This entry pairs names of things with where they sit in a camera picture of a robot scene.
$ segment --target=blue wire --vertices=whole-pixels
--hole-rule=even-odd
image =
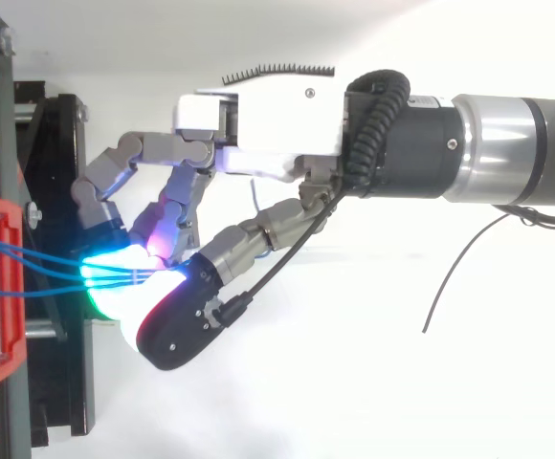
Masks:
[[[29,261],[26,260],[25,258],[15,255],[13,252],[6,250],[6,249],[0,249],[0,253],[3,253],[5,255],[7,255],[8,257],[10,257],[12,260],[15,260],[29,268],[31,268],[34,271],[37,271],[38,273],[42,273],[45,275],[48,275],[49,277],[54,277],[57,279],[63,279],[63,280],[71,280],[73,282],[84,282],[86,280],[93,280],[93,281],[100,281],[100,280],[132,280],[133,276],[130,275],[108,275],[108,276],[100,276],[100,277],[84,277],[82,275],[72,275],[72,274],[67,274],[67,273],[59,273],[58,271],[53,271],[53,270],[48,270],[40,265],[35,264],[33,261]],[[139,279],[140,280],[146,280],[150,277],[149,273],[141,273],[139,275]]]
[[[52,261],[54,263],[60,263],[61,265],[75,266],[78,268],[82,266],[88,266],[90,268],[98,268],[98,269],[107,270],[107,271],[114,271],[117,273],[132,273],[134,271],[137,271],[138,273],[154,273],[155,271],[160,271],[160,270],[149,270],[149,269],[133,270],[130,268],[117,268],[114,266],[104,266],[104,265],[96,265],[94,263],[84,263],[84,262],[79,262],[75,260],[69,260],[67,258],[60,258],[58,256],[49,255],[47,253],[42,253],[40,251],[31,251],[29,249],[13,246],[12,244],[7,244],[5,242],[0,242],[0,249],[20,252],[20,253],[24,253],[26,255],[32,256],[34,258],[39,258],[41,260]]]
[[[93,287],[86,287],[83,285],[75,285],[71,287],[61,287],[59,289],[51,290],[40,290],[37,292],[2,292],[0,291],[0,296],[14,297],[14,298],[41,298],[42,296],[53,296],[53,295],[64,295],[76,292],[86,292],[89,289],[116,289],[119,287],[130,287],[134,284],[133,282],[115,282],[112,284],[97,285]]]

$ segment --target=metal rod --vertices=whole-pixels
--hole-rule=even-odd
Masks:
[[[16,122],[31,122],[34,111],[34,103],[16,103],[14,105]]]
[[[25,322],[27,339],[56,338],[56,330],[47,318],[34,318]]]

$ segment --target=black cable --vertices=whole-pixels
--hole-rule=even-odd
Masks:
[[[269,270],[262,278],[256,282],[254,287],[241,295],[236,295],[220,306],[217,311],[213,312],[214,317],[225,327],[230,327],[241,315],[246,312],[248,305],[252,302],[255,295],[262,290],[262,288],[273,279],[277,273],[288,263],[293,256],[303,247],[303,244],[316,232],[322,222],[328,217],[330,212],[335,206],[344,198],[346,190],[342,189],[337,196],[335,196],[320,213],[314,218],[309,228],[303,235],[293,244],[290,250],[282,256],[279,261]]]
[[[333,208],[335,208],[335,206],[339,204],[344,196],[345,190],[342,190],[326,206],[324,206],[321,212],[316,216],[316,218],[314,218],[314,221],[309,226],[309,228],[303,233],[303,235],[297,240],[297,242],[293,244],[293,247],[291,247],[290,250],[279,259],[279,261],[271,268],[271,270],[269,270],[269,272],[263,275],[262,278],[258,282],[256,282],[254,287],[250,289],[246,295],[248,295],[249,297],[255,296],[265,285],[267,285],[267,283],[271,279],[275,277],[277,273],[279,273],[279,271],[286,265],[286,263],[288,263],[292,259],[292,257],[297,254],[300,248],[303,247],[303,244],[305,244],[305,242],[307,242],[307,240],[312,237],[312,235],[314,235],[318,227],[322,224],[326,217],[328,217],[328,214],[333,210]]]
[[[495,206],[495,208],[501,212],[515,215],[528,227],[555,230],[555,216],[540,213],[534,208],[521,208],[519,206]]]
[[[384,164],[388,132],[410,97],[410,82],[399,72],[379,70],[355,79],[347,91],[377,96],[344,162],[345,186],[364,196],[376,167]]]
[[[471,241],[469,241],[469,244],[467,244],[465,246],[465,248],[462,250],[462,252],[460,253],[460,255],[458,256],[458,258],[455,260],[455,262],[452,264],[452,267],[450,268],[450,270],[448,271],[448,273],[446,274],[446,276],[443,279],[443,282],[441,282],[441,287],[439,287],[439,290],[437,291],[437,295],[435,295],[434,300],[433,300],[433,305],[431,306],[431,309],[429,311],[429,314],[427,315],[427,321],[424,324],[424,328],[422,329],[422,333],[427,333],[427,330],[429,330],[429,325],[431,325],[431,319],[433,318],[433,313],[434,313],[434,309],[437,306],[437,303],[439,302],[439,298],[441,297],[441,294],[443,293],[443,289],[446,288],[446,285],[448,284],[448,281],[450,280],[450,277],[452,277],[452,274],[454,273],[456,267],[458,266],[458,263],[460,263],[460,260],[462,260],[462,258],[465,256],[465,254],[467,253],[467,251],[469,251],[469,249],[476,243],[476,241],[479,239],[479,237],[486,232],[487,230],[489,230],[491,227],[493,227],[494,225],[496,225],[498,222],[500,222],[501,220],[504,220],[505,218],[509,217],[509,213],[506,213],[505,215],[502,215],[501,217],[499,217],[497,220],[495,220],[494,222],[486,225],[478,234],[476,234],[474,236],[473,239],[471,239]]]

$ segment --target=black coiled cable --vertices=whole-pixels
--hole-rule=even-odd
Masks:
[[[379,96],[365,124],[357,133],[344,165],[347,189],[366,189],[377,165],[383,165],[386,138],[390,127],[410,97],[410,82],[393,70],[378,70],[363,75],[347,86],[348,92]]]

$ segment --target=metal screw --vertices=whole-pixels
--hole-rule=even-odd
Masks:
[[[37,228],[37,224],[41,222],[43,218],[43,213],[41,210],[37,208],[37,204],[31,201],[27,204],[27,223],[29,224],[29,228],[35,230]]]
[[[78,106],[78,121],[88,122],[90,115],[88,113],[88,106],[81,104]]]
[[[16,55],[13,49],[13,41],[11,39],[11,29],[4,27],[0,30],[0,53],[5,57]]]

